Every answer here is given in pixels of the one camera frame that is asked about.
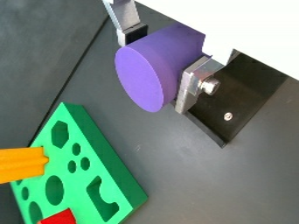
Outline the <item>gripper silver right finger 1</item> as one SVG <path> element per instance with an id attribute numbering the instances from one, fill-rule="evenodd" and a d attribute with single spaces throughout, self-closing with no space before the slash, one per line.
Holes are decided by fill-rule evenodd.
<path id="1" fill-rule="evenodd" d="M 175 110 L 185 114 L 199 99 L 201 93 L 213 95 L 221 82 L 214 74 L 223 68 L 223 65 L 207 56 L 202 56 L 182 73 L 182 82 L 177 97 Z"/>

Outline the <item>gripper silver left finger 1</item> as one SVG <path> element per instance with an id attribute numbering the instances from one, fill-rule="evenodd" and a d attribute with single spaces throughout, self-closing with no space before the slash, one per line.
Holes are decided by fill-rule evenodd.
<path id="1" fill-rule="evenodd" d="M 143 24 L 135 0 L 102 0 L 117 27 L 121 46 L 126 46 L 147 36 L 149 25 Z"/>

